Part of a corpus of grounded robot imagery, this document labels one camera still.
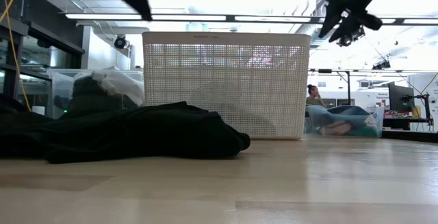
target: black cloth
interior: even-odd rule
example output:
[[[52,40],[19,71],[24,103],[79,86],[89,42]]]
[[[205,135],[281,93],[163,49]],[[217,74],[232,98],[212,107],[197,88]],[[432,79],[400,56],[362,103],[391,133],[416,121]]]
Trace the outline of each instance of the black cloth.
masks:
[[[87,96],[106,97],[108,94],[101,87],[100,83],[91,76],[81,77],[73,83],[72,98]]]
[[[217,112],[185,102],[85,116],[69,112],[59,120],[31,112],[10,115],[16,115],[13,123],[0,116],[2,157],[50,163],[144,156],[214,159],[233,157],[250,145],[249,136],[228,126]]]
[[[11,114],[17,112],[26,112],[27,108],[19,101],[0,94],[0,114]]]

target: plastic mesh basket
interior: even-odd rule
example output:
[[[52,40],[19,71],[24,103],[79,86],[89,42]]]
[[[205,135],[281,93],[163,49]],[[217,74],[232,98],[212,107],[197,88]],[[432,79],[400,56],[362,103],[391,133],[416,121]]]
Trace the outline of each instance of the plastic mesh basket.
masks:
[[[310,37],[146,32],[147,105],[187,101],[252,138],[302,137]]]

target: ceiling light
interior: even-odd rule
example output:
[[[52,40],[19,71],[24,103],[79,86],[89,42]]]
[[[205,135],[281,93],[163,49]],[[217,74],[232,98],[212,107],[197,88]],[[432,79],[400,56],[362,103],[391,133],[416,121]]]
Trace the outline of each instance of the ceiling light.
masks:
[[[76,20],[141,20],[138,14],[66,14],[69,19]]]
[[[138,14],[66,14],[69,19],[90,21],[141,21]],[[225,21],[226,16],[216,15],[180,15],[163,14],[152,15],[155,21]]]
[[[394,18],[382,18],[383,24],[394,23],[396,20]]]
[[[236,16],[236,21],[246,22],[285,22],[285,23],[309,23],[311,17],[280,17],[280,16]]]
[[[438,25],[437,19],[410,18],[403,21],[404,24]]]

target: wooden floor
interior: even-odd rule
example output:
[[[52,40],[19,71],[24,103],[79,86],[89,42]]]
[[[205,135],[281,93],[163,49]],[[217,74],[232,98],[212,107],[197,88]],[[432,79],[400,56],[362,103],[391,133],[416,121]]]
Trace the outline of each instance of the wooden floor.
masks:
[[[438,146],[255,141],[235,160],[0,160],[1,224],[438,223]]]

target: person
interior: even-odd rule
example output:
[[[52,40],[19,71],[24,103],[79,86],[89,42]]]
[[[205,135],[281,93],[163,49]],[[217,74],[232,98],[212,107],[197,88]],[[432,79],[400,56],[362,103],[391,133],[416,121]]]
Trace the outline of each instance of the person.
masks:
[[[307,92],[309,93],[309,97],[306,98],[307,105],[320,105],[324,108],[327,108],[323,100],[321,99],[318,87],[309,84],[307,86]]]

